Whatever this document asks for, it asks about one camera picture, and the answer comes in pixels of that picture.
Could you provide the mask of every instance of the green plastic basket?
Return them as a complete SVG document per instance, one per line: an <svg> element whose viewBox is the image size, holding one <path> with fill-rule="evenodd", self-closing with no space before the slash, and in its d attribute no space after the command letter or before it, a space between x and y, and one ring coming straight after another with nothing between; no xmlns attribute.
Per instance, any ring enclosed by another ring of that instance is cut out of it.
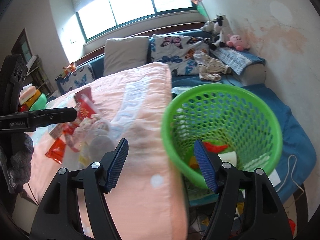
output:
<svg viewBox="0 0 320 240"><path fill-rule="evenodd" d="M269 175L279 162L282 132L267 104L231 85L206 84L178 95L164 112L161 136L175 166L196 186L207 188L200 170L189 167L193 144L201 138L228 144L237 168L262 168Z"/></svg>

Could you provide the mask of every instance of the metal screw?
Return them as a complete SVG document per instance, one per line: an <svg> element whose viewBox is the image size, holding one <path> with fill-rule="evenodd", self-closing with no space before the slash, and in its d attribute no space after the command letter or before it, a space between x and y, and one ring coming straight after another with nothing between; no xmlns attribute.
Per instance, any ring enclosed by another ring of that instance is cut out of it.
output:
<svg viewBox="0 0 320 240"><path fill-rule="evenodd" d="M225 169L230 169L231 168L231 164L230 163L223 163L222 167L224 167Z"/></svg>
<svg viewBox="0 0 320 240"><path fill-rule="evenodd" d="M264 171L262 169L256 169L256 173L259 175L263 175Z"/></svg>
<svg viewBox="0 0 320 240"><path fill-rule="evenodd" d="M100 167L100 163L99 162L95 162L95 163L92 163L91 164L91 167L93 168L93 169L97 169L97 168L99 168Z"/></svg>
<svg viewBox="0 0 320 240"><path fill-rule="evenodd" d="M65 174L67 172L67 169L66 168L61 168L58 173L59 174Z"/></svg>

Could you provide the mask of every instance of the crumpled clothing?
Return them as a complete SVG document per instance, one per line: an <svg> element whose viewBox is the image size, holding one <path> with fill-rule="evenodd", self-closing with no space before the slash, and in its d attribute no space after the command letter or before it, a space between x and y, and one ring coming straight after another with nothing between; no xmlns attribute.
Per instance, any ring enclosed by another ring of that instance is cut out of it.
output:
<svg viewBox="0 0 320 240"><path fill-rule="evenodd" d="M210 57L203 51L197 50L193 57L198 63L199 78L201 80L210 80L216 82L221 80L220 73L231 73L231 68L228 65L225 65L219 59Z"/></svg>
<svg viewBox="0 0 320 240"><path fill-rule="evenodd" d="M31 176L31 159L33 155L33 142L25 133L11 135L12 153L11 166L7 168L7 157L0 147L0 166L8 184L10 193L22 191L22 185L29 182Z"/></svg>

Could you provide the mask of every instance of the pink blanket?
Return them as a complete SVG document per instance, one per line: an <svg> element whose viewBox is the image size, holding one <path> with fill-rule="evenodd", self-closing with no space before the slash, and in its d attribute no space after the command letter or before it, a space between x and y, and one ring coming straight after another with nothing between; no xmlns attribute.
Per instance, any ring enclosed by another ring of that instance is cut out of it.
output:
<svg viewBox="0 0 320 240"><path fill-rule="evenodd" d="M99 78L86 86L92 88L103 118L111 122L117 142L122 137L129 141L129 154L118 184L105 195L121 238L186 239L188 222L181 177L169 161L160 136L162 115L171 101L169 67L151 63ZM50 102L49 107L74 106L72 96L80 89ZM38 201L62 167L44 155L53 143L48 129L39 128L30 134L35 150L29 184ZM28 185L24 189L31 196ZM78 195L84 231L93 237L83 193Z"/></svg>

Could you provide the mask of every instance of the kirby plush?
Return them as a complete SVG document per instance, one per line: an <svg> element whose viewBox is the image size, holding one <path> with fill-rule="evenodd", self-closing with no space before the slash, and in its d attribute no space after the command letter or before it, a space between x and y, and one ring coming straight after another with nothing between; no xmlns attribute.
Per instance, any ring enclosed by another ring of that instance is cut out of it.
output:
<svg viewBox="0 0 320 240"><path fill-rule="evenodd" d="M229 41L227 41L227 46L235 47L238 51L243 51L244 49L249 49L250 45L247 41L239 35L228 35Z"/></svg>

